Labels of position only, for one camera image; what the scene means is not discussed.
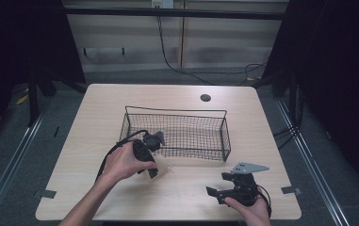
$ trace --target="cable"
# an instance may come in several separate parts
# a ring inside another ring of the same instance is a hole
[[[177,73],[182,73],[182,74],[186,74],[186,75],[190,75],[208,85],[211,85],[211,86],[217,86],[217,84],[214,84],[214,83],[211,83],[211,82],[208,82],[202,78],[200,78],[199,76],[197,76],[196,74],[201,74],[201,73],[210,73],[210,74],[242,74],[242,73],[245,73],[246,74],[246,78],[239,84],[237,84],[237,86],[241,86],[242,84],[244,84],[246,81],[247,81],[247,78],[248,78],[248,73],[249,72],[252,72],[256,69],[258,69],[259,67],[262,67],[262,66],[265,66],[268,62],[265,62],[265,63],[262,63],[262,64],[248,64],[245,69],[244,69],[244,72],[239,72],[239,73],[216,73],[216,72],[197,72],[197,73],[187,73],[187,72],[183,72],[183,71],[179,71],[179,70],[176,70],[174,69],[170,63],[168,62],[167,60],[167,57],[166,57],[166,54],[165,54],[165,46],[164,46],[164,39],[163,39],[163,36],[162,36],[162,23],[161,23],[161,17],[160,16],[157,16],[157,21],[158,21],[158,31],[159,31],[159,38],[160,38],[160,41],[161,41],[161,49],[162,49],[162,55],[164,57],[164,60],[165,60],[165,63],[167,64],[167,66],[173,70],[174,72],[177,72]],[[251,67],[251,66],[256,66],[255,68],[252,68],[250,70],[247,71],[247,68],[248,67]]]
[[[97,172],[97,176],[96,176],[96,181],[97,179],[99,179],[99,176],[103,173],[104,171],[104,168],[106,166],[106,158],[108,157],[109,154],[111,154],[112,152],[114,152],[117,148],[121,147],[123,144],[127,143],[127,142],[130,142],[130,141],[133,141],[133,140],[129,140],[129,138],[131,137],[134,137],[135,135],[137,134],[140,134],[140,133],[145,133],[145,135],[148,135],[149,132],[147,130],[138,130],[137,132],[125,137],[123,140],[121,140],[120,142],[117,142],[116,145],[114,145],[114,147],[112,147],[108,153],[106,154],[105,158],[103,159],[103,162],[102,162],[102,165],[100,166],[99,168],[99,171]]]
[[[300,132],[300,128],[302,126],[302,113],[303,113],[303,101],[304,101],[304,97],[302,95],[302,92],[300,89],[298,89],[298,93],[299,93],[299,113],[298,113],[298,117],[295,121],[295,125],[292,125],[291,127],[288,127],[286,129],[284,129],[283,131],[279,132],[279,133],[276,133],[274,136],[278,136],[278,135],[281,135],[285,132],[287,132],[286,135],[282,136],[282,137],[278,137],[276,139],[280,139],[280,138],[283,138],[283,137],[286,137],[288,136],[288,134],[291,134],[291,137],[289,137],[284,143],[282,143],[279,147],[278,147],[278,150],[282,149],[283,147],[285,147],[285,145],[292,139],[294,138],[299,132]]]
[[[268,191],[267,191],[264,187],[259,186],[259,185],[257,185],[257,186],[258,186],[259,188],[262,188],[262,189],[265,191],[265,193],[267,194],[267,196],[268,196],[268,198],[267,198],[264,194],[262,194],[262,192],[257,191],[258,194],[262,197],[262,199],[267,203],[268,215],[269,215],[269,218],[270,218],[270,215],[272,214],[272,207],[271,207],[271,202],[270,202],[270,195],[269,195]]]

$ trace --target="metal frame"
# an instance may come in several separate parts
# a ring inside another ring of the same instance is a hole
[[[43,120],[43,116],[49,105],[51,104],[52,99],[49,98],[48,102],[46,103],[45,107],[43,108],[42,112],[38,116],[38,118],[33,121],[32,126],[29,126],[26,129],[23,139],[21,140],[20,144],[18,145],[14,155],[11,157],[6,170],[4,171],[3,175],[0,177],[0,204],[2,203],[4,197],[6,196],[9,185],[14,178],[15,173],[17,172],[18,168],[21,165],[21,162],[24,159],[24,156],[33,140],[35,135],[38,133],[39,128],[41,127],[41,122]]]
[[[346,215],[344,214],[340,203],[338,202],[337,198],[335,197],[335,194],[327,184],[326,179],[324,178],[322,172],[320,171],[320,168],[317,162],[315,161],[314,156],[312,155],[309,147],[306,145],[306,142],[302,137],[302,134],[300,133],[300,131],[297,132],[294,129],[294,126],[291,122],[291,116],[289,115],[289,111],[287,109],[285,102],[283,100],[279,100],[277,102],[277,105],[279,106],[283,118],[285,119],[285,122],[288,128],[290,129],[291,135],[294,136],[294,141],[296,142],[296,145],[299,148],[300,154],[302,155],[305,165],[309,169],[309,172],[311,173],[311,176],[318,187],[319,193],[322,196],[324,202],[326,203],[326,206],[330,214],[332,215],[333,220],[335,221],[335,225],[349,226],[350,224],[347,221]]]
[[[195,18],[225,18],[282,21],[285,14],[282,12],[251,12],[226,10],[200,10],[175,8],[90,8],[65,7],[41,8],[21,7],[15,10],[35,13],[58,13],[77,15],[122,15],[122,16],[161,16],[161,17],[195,17]]]

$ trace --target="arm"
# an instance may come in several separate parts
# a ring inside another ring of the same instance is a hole
[[[59,225],[88,225],[111,189],[139,170],[156,168],[155,162],[140,162],[128,142],[107,157],[103,174]]]
[[[258,196],[253,206],[244,206],[230,197],[225,198],[226,204],[236,209],[244,217],[249,226],[270,226],[267,203]]]

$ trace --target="table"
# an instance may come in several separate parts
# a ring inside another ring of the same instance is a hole
[[[201,95],[211,101],[204,102]],[[232,189],[221,179],[239,161],[269,166],[254,173],[272,200],[272,219],[297,219],[301,210],[269,129],[255,89],[243,87],[172,85],[90,85],[46,187],[56,191],[42,198],[39,220],[63,219],[94,183],[108,150],[119,140],[126,105],[165,109],[227,110],[232,151],[226,162],[196,158],[164,158],[159,175],[147,173],[119,182],[94,216],[95,220],[240,220],[241,215],[219,205],[205,187]]]

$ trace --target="black wire basket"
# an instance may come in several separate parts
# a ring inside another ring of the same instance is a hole
[[[226,110],[126,106],[125,111],[120,140],[138,130],[163,131],[165,146],[155,154],[226,161],[231,152]]]

